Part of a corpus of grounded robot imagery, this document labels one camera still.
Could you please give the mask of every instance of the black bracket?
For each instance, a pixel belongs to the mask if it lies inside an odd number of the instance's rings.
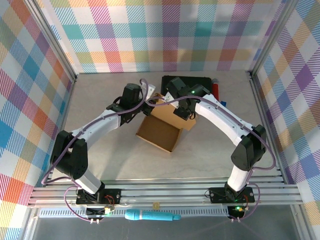
[[[254,203],[255,196],[252,190],[252,187],[246,187],[241,197],[235,199],[235,201],[230,200],[227,195],[224,187],[211,187],[209,188],[210,202],[212,204],[245,204],[245,203]]]
[[[96,200],[94,200],[95,196],[90,195],[83,189],[79,189],[77,192],[77,198],[75,201],[76,205],[116,205],[120,204],[121,200],[121,189],[113,188],[113,189],[101,189],[96,194]]]

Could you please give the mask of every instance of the plaid wall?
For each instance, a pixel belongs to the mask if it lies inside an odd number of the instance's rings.
[[[320,239],[320,0],[300,0],[258,73],[290,183]]]
[[[23,0],[0,0],[0,239],[17,239],[71,80]]]
[[[248,70],[285,1],[38,0],[80,73]]]

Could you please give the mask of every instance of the cardboard box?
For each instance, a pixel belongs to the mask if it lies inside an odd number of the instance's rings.
[[[171,153],[177,145],[183,129],[190,130],[195,124],[195,119],[183,120],[174,114],[172,105],[155,107],[150,116],[142,121],[136,135],[146,142]]]

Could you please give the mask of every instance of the blue object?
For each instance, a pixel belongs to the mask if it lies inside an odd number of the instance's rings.
[[[125,211],[124,217],[128,220],[158,220],[173,221],[180,220],[181,216],[169,212],[144,211],[140,209],[128,209]]]
[[[222,106],[224,106],[225,108],[227,107],[227,103],[225,101],[221,101],[220,102]]]

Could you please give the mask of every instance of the open cardboard box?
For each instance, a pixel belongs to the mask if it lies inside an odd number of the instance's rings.
[[[175,107],[164,105],[155,107],[151,115],[146,116],[142,121],[136,135],[146,142],[172,153],[177,145],[183,129],[190,130],[195,124],[195,119],[183,120],[174,114]]]

